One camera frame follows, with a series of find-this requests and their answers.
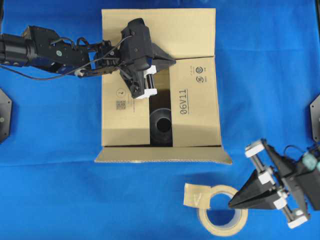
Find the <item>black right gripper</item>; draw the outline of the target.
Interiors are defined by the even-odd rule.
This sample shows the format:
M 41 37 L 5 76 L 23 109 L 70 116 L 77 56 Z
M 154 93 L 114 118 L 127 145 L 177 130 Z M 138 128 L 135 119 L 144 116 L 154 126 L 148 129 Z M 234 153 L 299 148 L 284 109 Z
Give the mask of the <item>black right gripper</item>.
M 279 154 L 260 139 L 245 147 L 255 169 L 228 202 L 231 209 L 280 210 L 289 228 L 310 219 L 308 203 L 320 209 L 320 146 L 309 147 L 298 160 Z

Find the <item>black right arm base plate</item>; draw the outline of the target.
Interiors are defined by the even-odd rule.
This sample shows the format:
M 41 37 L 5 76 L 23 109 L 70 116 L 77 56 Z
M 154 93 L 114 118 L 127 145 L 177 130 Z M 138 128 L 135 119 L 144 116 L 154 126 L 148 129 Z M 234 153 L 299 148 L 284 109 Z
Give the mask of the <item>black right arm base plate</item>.
M 315 142 L 320 142 L 320 95 L 318 95 L 309 105 L 312 138 Z

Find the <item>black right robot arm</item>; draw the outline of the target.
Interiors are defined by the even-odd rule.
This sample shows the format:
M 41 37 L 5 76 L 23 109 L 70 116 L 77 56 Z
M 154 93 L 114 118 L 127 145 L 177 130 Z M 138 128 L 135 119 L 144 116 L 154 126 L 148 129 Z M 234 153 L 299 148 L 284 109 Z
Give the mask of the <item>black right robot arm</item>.
M 314 145 L 298 161 L 279 154 L 260 139 L 245 147 L 255 170 L 229 201 L 231 209 L 280 210 L 289 228 L 310 219 L 308 203 L 320 209 L 320 147 Z

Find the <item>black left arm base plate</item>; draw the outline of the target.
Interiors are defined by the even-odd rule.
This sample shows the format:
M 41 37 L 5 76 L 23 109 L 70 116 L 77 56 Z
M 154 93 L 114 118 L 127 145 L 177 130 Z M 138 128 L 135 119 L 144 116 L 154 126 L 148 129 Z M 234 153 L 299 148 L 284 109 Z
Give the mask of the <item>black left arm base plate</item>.
M 12 100 L 0 89 L 0 143 L 10 135 Z

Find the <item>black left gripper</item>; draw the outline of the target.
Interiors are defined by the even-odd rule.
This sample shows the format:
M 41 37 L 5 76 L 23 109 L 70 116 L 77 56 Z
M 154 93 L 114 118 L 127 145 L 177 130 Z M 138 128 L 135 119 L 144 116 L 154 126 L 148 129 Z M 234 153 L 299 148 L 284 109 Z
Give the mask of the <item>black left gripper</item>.
M 154 74 L 169 69 L 176 60 L 152 43 L 142 18 L 131 20 L 121 31 L 119 73 L 134 99 L 156 95 Z

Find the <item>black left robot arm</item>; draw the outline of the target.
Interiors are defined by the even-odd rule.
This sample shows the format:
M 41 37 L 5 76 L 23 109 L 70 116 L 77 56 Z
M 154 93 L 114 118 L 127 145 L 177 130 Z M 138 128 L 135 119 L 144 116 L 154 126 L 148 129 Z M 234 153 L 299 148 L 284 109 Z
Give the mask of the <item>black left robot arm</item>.
M 90 44 L 84 37 L 76 42 L 54 30 L 28 26 L 21 36 L 1 34 L 0 67 L 34 67 L 53 73 L 87 78 L 119 71 L 134 99 L 157 94 L 154 75 L 176 64 L 176 60 L 152 42 L 142 18 L 131 20 L 115 46 L 109 40 Z

